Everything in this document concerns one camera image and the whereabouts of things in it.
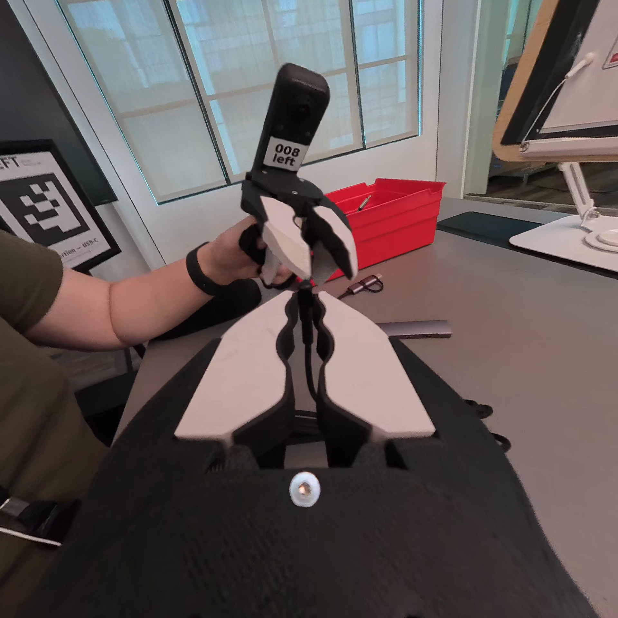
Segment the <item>instruction sheet in plastic sleeve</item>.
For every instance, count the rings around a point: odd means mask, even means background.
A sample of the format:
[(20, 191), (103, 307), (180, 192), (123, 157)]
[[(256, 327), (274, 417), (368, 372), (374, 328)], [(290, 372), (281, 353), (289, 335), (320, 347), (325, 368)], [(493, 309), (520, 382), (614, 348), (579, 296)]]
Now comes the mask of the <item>instruction sheet in plastic sleeve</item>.
[(511, 162), (617, 162), (617, 1), (542, 2), (492, 150)]

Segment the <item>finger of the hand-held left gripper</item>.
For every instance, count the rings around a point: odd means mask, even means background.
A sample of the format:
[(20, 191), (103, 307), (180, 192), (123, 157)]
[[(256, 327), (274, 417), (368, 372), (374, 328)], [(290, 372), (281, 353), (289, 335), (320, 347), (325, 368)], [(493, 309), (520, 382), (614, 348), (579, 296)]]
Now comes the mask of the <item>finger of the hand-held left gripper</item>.
[(357, 249), (345, 215), (328, 205), (304, 205), (302, 219), (302, 279), (321, 285), (336, 271), (356, 277)]
[(295, 223), (294, 209), (274, 197), (260, 197), (265, 213), (261, 236), (268, 249), (302, 280), (312, 277), (312, 251)]

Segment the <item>person's left hand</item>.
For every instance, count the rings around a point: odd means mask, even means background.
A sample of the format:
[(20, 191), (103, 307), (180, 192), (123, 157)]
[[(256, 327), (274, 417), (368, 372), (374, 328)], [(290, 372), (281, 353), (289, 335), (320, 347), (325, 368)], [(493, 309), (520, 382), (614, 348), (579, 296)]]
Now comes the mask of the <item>person's left hand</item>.
[(213, 282), (226, 286), (239, 279), (255, 279), (261, 267), (240, 247), (240, 236), (257, 221), (248, 216), (222, 232), (199, 252), (202, 271)]

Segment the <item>grey usb hub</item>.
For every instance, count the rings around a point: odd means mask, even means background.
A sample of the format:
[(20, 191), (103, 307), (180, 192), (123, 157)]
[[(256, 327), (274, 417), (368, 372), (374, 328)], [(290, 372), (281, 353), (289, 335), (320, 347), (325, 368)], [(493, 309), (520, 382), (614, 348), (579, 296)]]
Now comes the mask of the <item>grey usb hub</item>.
[(388, 337), (400, 340), (452, 337), (452, 328), (448, 320), (398, 321), (378, 323), (376, 326)]

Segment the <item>person's left forearm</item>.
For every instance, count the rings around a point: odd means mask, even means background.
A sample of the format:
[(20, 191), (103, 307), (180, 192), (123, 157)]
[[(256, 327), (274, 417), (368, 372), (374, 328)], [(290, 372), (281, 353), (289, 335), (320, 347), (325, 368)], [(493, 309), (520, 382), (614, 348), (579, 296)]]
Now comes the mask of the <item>person's left forearm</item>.
[(73, 351), (125, 349), (178, 326), (211, 298), (183, 261), (117, 282), (65, 268), (51, 307), (25, 336)]

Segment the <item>white board stand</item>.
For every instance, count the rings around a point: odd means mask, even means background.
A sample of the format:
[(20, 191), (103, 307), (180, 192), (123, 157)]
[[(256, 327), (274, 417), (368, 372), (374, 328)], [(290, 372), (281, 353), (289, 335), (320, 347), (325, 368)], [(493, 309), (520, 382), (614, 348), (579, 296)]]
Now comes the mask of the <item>white board stand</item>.
[(577, 215), (566, 216), (509, 239), (512, 247), (617, 274), (617, 218), (595, 206), (578, 163), (560, 163)]

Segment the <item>white framed window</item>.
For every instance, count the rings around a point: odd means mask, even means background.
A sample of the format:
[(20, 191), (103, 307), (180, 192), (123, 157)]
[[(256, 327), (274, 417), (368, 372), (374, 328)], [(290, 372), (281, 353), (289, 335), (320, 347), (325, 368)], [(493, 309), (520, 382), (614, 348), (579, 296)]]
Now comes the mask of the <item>white framed window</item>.
[(422, 1), (58, 1), (158, 204), (420, 133)]

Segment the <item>red plastic bin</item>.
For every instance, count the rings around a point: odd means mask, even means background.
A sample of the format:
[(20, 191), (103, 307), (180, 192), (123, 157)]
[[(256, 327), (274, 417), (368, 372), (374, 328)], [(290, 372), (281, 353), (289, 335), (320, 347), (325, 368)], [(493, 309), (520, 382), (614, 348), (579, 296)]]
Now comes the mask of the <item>red plastic bin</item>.
[(444, 187), (378, 178), (327, 193), (351, 225), (359, 270), (432, 244)]

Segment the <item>black wristband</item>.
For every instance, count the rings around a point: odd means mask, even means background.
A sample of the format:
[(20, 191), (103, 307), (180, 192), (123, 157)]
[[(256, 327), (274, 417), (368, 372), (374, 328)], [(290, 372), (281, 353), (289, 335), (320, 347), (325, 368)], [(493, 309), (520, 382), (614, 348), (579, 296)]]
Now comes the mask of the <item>black wristband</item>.
[(210, 297), (216, 297), (220, 294), (221, 286), (203, 272), (198, 259), (198, 252), (208, 243), (209, 242), (206, 241), (189, 251), (185, 258), (185, 266), (189, 278), (196, 288)]

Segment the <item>grey usb adapter plug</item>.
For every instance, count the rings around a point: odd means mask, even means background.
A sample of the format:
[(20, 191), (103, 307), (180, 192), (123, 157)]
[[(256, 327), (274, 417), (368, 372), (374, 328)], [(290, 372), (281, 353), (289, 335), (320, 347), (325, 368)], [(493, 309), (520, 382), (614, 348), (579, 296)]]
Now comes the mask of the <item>grey usb adapter plug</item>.
[(381, 274), (371, 274), (357, 282), (352, 283), (346, 291), (337, 297), (338, 300), (344, 300), (348, 297), (353, 297), (361, 292), (369, 292), (373, 294), (380, 293), (384, 288)]

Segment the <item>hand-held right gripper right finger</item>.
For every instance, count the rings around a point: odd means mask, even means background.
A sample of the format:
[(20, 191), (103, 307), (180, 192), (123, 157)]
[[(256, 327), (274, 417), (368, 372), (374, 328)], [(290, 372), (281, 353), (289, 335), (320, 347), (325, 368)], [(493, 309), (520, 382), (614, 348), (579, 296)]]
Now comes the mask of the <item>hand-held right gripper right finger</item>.
[(433, 437), (436, 428), (390, 338), (372, 320), (322, 291), (314, 297), (322, 364), (316, 417), (329, 467), (351, 467), (367, 443)]

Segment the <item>framed marker sign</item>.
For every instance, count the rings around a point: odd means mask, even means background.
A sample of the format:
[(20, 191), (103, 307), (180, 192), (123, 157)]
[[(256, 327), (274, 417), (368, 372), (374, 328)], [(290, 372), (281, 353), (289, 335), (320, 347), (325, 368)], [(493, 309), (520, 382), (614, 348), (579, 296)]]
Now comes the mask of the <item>framed marker sign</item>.
[(80, 273), (121, 253), (52, 140), (1, 141), (1, 229)]

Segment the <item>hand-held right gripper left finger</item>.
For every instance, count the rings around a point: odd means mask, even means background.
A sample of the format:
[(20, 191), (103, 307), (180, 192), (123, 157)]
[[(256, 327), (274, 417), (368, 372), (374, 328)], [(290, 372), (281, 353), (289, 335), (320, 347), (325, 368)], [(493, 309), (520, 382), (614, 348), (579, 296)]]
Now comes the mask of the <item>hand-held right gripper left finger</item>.
[(210, 341), (179, 373), (181, 444), (249, 449), (261, 468), (283, 468), (295, 397), (296, 294), (281, 292)]

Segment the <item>olive green shirt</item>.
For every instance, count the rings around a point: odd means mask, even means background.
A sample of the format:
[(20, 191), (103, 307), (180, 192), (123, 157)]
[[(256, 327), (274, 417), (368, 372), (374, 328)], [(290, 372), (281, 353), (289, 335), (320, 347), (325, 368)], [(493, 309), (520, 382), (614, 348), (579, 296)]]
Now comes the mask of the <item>olive green shirt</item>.
[(50, 251), (1, 233), (1, 486), (60, 506), (86, 496), (107, 454), (60, 367), (24, 332), (55, 300), (62, 267)]

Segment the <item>black desk mat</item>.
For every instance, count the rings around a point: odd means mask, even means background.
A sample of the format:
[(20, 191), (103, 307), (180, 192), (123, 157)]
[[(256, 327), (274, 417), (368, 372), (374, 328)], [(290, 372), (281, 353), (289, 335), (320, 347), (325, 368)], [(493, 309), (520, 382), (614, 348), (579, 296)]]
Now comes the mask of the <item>black desk mat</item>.
[(439, 221), (436, 228), (437, 230), (456, 236), (465, 237), (477, 242), (524, 253), (539, 259), (552, 261), (561, 265), (567, 265), (569, 267), (598, 274), (610, 279), (617, 279), (617, 273), (610, 270), (590, 265), (583, 265), (569, 259), (553, 257), (538, 251), (515, 247), (509, 242), (511, 237), (520, 233), (528, 232), (540, 226), (541, 223), (539, 222), (516, 220), (495, 214), (469, 211)]

